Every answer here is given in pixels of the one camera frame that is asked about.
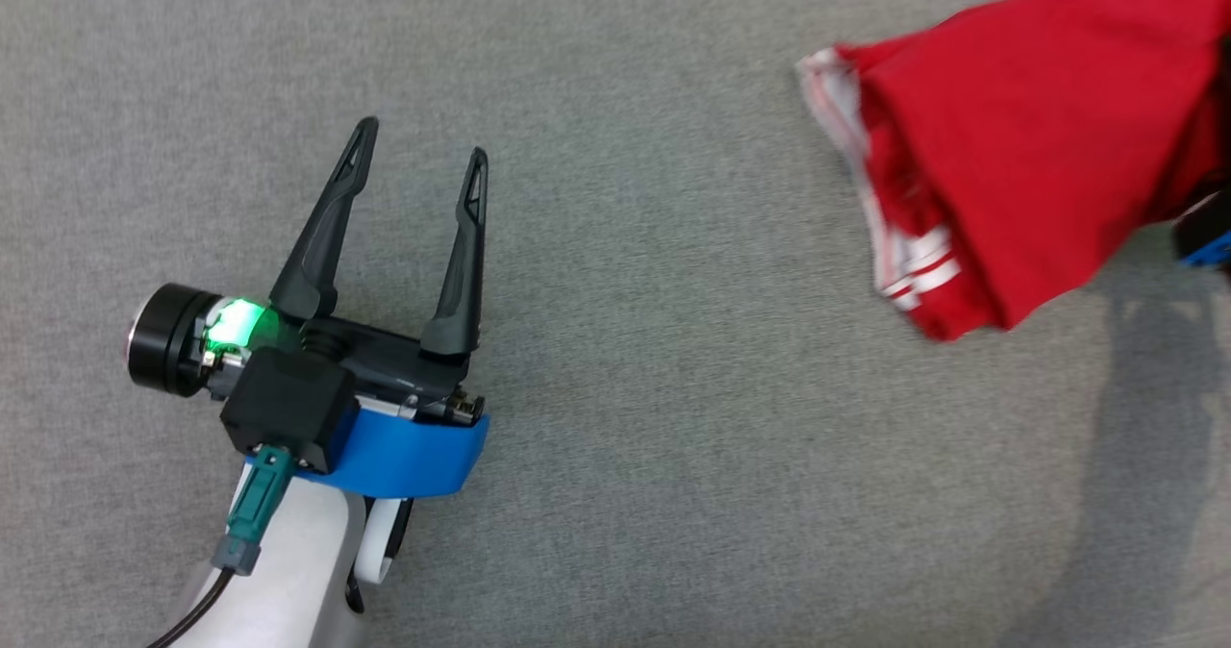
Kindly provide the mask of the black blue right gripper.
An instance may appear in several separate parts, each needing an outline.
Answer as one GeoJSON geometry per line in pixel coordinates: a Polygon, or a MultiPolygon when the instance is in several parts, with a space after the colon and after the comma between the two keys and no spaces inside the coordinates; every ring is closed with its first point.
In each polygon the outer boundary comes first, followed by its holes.
{"type": "Polygon", "coordinates": [[[1231,187],[1214,188],[1177,218],[1172,245],[1182,265],[1231,270],[1231,187]]]}

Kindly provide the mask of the red white basketball jersey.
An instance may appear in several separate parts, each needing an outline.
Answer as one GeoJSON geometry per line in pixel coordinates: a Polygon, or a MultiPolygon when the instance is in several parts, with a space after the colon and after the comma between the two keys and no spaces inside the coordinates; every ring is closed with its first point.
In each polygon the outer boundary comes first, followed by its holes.
{"type": "Polygon", "coordinates": [[[1231,0],[998,0],[796,63],[878,292],[926,338],[1009,330],[1231,181],[1231,0]]]}

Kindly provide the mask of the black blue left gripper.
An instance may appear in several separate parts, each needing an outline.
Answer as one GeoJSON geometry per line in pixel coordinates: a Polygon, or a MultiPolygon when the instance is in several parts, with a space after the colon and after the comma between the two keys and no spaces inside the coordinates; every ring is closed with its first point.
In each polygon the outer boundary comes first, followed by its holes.
{"type": "MultiPolygon", "coordinates": [[[[281,315],[303,322],[334,314],[343,237],[378,131],[374,116],[356,124],[295,238],[270,294],[281,315]]],[[[462,387],[480,336],[487,187],[487,152],[475,147],[455,205],[439,301],[419,340],[343,319],[303,326],[307,349],[353,373],[359,408],[334,469],[302,469],[300,478],[373,499],[444,496],[465,485],[490,429],[484,398],[462,387]]]]}

